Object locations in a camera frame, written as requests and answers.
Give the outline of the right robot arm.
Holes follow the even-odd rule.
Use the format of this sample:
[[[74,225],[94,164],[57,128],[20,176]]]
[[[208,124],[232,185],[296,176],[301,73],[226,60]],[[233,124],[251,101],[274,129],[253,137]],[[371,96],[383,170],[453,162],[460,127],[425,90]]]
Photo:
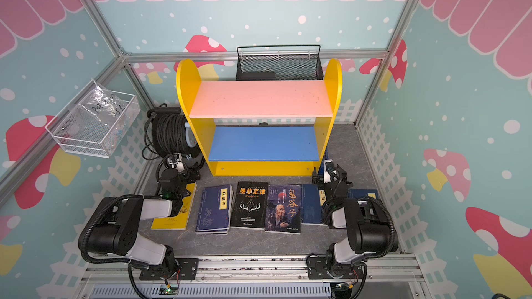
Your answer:
[[[344,169],[325,166],[318,188],[324,195],[321,222],[346,231],[346,237],[328,249],[330,268],[362,264],[397,251],[398,234],[390,212],[378,198],[350,197],[353,184]]]

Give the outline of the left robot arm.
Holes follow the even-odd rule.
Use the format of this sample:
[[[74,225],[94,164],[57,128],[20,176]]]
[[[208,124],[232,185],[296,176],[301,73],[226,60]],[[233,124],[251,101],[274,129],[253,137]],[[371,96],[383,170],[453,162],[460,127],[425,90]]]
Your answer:
[[[157,177],[155,196],[123,195],[102,199],[78,238],[83,259],[92,264],[126,263],[155,278],[172,278],[180,270],[173,248],[139,234],[140,223],[177,229],[192,196],[197,170],[167,168]]]

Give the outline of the yellow cartoon cover book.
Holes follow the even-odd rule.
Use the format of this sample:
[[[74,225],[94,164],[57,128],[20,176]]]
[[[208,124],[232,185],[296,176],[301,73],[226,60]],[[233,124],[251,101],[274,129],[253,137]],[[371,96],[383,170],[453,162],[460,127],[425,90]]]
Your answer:
[[[196,183],[188,184],[186,189],[191,194],[185,197],[183,205],[177,214],[174,217],[166,217],[162,219],[155,219],[152,222],[151,229],[155,231],[174,231],[174,230],[186,230],[188,219],[191,214],[191,206],[194,200]]]

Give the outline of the black antler cover book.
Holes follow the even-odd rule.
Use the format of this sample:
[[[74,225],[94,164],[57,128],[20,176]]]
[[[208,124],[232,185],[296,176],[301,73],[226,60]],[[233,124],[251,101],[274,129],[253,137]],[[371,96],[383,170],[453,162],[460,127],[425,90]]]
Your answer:
[[[230,227],[263,230],[269,184],[239,181],[231,212]]]

